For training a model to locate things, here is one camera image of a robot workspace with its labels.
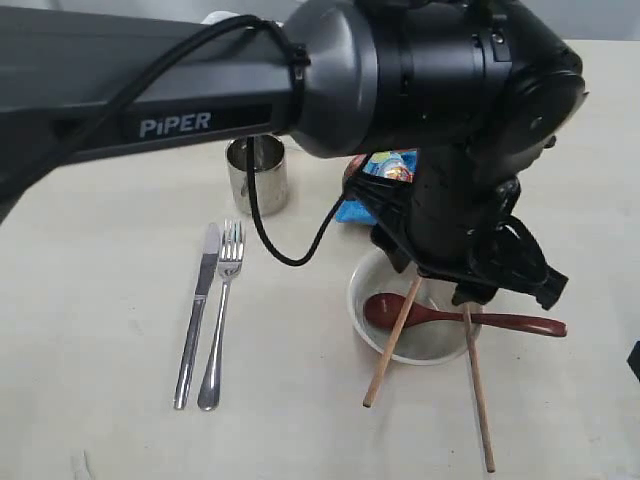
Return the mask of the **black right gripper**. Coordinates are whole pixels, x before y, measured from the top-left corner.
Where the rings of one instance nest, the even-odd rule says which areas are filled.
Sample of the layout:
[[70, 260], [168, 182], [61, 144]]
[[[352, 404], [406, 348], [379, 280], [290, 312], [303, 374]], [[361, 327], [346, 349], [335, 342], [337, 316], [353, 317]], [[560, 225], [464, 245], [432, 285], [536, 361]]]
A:
[[640, 341], [636, 341], [631, 352], [627, 357], [627, 364], [630, 370], [635, 375], [636, 379], [640, 381]]

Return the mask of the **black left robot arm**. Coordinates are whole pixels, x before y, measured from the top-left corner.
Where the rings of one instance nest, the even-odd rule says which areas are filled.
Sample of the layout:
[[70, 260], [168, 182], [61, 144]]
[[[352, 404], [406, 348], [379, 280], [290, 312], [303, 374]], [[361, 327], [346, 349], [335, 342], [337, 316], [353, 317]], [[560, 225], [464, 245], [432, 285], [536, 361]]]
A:
[[354, 173], [397, 271], [544, 309], [566, 277], [513, 215], [518, 174], [587, 97], [580, 57], [518, 1], [308, 1], [283, 24], [5, 6], [1, 211], [54, 169], [260, 134], [320, 157], [414, 149], [409, 183]]

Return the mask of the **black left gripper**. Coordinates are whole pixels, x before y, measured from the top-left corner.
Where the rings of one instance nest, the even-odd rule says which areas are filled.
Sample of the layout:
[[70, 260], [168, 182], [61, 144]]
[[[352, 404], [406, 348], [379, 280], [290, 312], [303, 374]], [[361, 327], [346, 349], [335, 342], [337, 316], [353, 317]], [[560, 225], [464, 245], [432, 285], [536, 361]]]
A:
[[376, 220], [370, 233], [397, 273], [413, 264], [420, 276], [455, 285], [451, 303], [486, 305], [499, 290], [530, 295], [545, 310], [568, 282], [512, 213], [517, 177], [486, 187], [455, 147], [422, 148], [411, 182], [357, 172], [344, 191]]

